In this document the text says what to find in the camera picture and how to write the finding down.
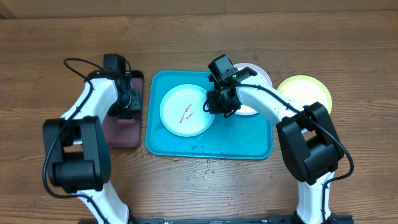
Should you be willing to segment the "light blue plate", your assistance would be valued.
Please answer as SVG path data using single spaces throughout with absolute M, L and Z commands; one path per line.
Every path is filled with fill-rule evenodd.
M 183 84 L 169 90 L 160 103 L 160 119 L 173 134 L 192 137 L 204 133 L 215 115 L 204 112 L 206 90 L 198 85 Z

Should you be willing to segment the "yellow green plate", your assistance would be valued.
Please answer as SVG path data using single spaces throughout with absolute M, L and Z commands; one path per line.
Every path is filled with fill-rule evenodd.
M 328 88 L 316 78 L 296 75 L 284 80 L 277 88 L 282 94 L 296 101 L 311 105 L 321 103 L 331 113 L 333 102 Z

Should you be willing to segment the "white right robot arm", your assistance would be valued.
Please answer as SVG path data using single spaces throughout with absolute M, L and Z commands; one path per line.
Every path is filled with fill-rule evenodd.
M 298 182 L 294 223 L 336 223 L 329 208 L 331 183 L 347 149 L 340 142 L 327 109 L 293 100 L 264 82 L 250 68 L 236 68 L 226 55 L 208 66 L 214 90 L 206 93 L 203 110 L 229 118 L 242 105 L 254 109 L 277 129 L 284 164 Z

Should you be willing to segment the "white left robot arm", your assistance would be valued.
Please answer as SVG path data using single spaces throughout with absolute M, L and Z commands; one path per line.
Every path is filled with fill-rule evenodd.
M 143 74 L 122 55 L 106 54 L 103 65 L 83 79 L 84 89 L 75 104 L 42 126 L 44 189 L 55 198 L 80 199 L 96 223 L 136 223 L 110 181 L 111 156 L 103 121 L 116 122 L 108 128 L 114 135 L 112 145 L 139 144 L 127 139 L 141 135 L 143 87 L 134 87 L 133 81 L 142 81 Z

